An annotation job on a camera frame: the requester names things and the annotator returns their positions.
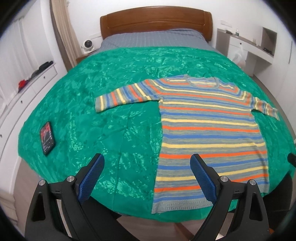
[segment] striped sweater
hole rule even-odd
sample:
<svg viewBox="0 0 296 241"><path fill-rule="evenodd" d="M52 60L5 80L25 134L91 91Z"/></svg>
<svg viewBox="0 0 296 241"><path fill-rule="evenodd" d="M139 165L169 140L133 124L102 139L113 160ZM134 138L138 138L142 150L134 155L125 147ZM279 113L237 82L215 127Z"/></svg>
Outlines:
<svg viewBox="0 0 296 241"><path fill-rule="evenodd" d="M233 181L255 179L268 192L265 142L251 110L279 120L265 101L218 78L187 75L144 80L96 98L96 111L158 101L163 128L152 213L210 206L189 166L198 153L207 165Z"/></svg>

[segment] smartphone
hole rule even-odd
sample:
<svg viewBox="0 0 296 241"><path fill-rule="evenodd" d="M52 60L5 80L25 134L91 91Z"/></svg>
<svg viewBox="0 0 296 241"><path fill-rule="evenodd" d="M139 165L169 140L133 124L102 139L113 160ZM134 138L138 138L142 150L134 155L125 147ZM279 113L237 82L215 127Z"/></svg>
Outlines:
<svg viewBox="0 0 296 241"><path fill-rule="evenodd" d="M54 136L50 122L46 122L40 130L40 138L43 154L47 155L55 146Z"/></svg>

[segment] green satin blanket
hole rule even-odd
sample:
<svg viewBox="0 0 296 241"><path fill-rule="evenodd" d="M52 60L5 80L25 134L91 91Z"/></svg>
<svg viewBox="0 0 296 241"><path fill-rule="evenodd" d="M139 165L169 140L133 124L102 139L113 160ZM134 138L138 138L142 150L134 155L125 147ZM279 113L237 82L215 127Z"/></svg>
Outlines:
<svg viewBox="0 0 296 241"><path fill-rule="evenodd" d="M113 211L159 221L205 218L210 207L151 214L162 128L158 103L127 104L95 112L95 97L144 79L188 74L217 77L270 103L258 85L225 56L188 47L119 48L93 55L59 80L31 113L18 152L48 182L59 182L88 164L96 153L105 168L92 196ZM294 168L295 153L284 121L253 112L266 142L270 191ZM56 146L42 153L39 131L50 121Z"/></svg>

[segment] plastic bag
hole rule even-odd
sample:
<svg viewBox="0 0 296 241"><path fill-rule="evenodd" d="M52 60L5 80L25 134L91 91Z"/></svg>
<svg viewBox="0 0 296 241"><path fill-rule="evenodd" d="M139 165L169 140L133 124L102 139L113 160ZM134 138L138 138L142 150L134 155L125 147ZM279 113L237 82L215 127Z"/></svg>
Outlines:
<svg viewBox="0 0 296 241"><path fill-rule="evenodd" d="M239 50L236 51L232 62L234 62L238 67L244 70L244 67L246 66L246 61L244 59L244 49L242 48L242 44L239 46Z"/></svg>

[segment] gray bedsheet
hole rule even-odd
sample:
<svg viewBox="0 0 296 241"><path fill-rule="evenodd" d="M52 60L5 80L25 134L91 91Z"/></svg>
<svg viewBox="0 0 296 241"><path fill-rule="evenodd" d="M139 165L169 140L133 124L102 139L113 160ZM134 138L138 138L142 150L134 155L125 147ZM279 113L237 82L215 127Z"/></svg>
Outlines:
<svg viewBox="0 0 296 241"><path fill-rule="evenodd" d="M103 40L102 45L93 54L120 47L191 47L212 50L202 34L196 30L179 28L166 31L115 34Z"/></svg>

